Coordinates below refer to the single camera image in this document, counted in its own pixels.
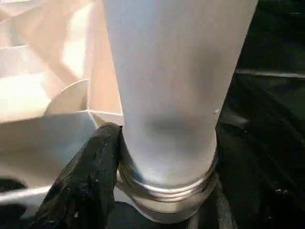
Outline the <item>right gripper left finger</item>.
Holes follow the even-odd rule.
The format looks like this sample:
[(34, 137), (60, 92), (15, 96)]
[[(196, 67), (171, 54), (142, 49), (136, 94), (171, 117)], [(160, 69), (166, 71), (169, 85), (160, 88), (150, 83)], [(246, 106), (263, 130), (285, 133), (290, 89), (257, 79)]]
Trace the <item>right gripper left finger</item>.
[(31, 229), (103, 229), (114, 206), (121, 126), (101, 125), (61, 171)]

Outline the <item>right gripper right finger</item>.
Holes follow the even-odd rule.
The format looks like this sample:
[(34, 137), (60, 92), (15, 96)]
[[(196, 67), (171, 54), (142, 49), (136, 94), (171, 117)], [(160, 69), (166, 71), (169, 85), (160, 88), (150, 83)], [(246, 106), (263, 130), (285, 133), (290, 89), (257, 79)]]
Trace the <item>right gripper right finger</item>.
[(273, 187), (250, 154), (218, 144), (216, 185), (221, 229), (303, 229), (305, 210), (288, 189)]

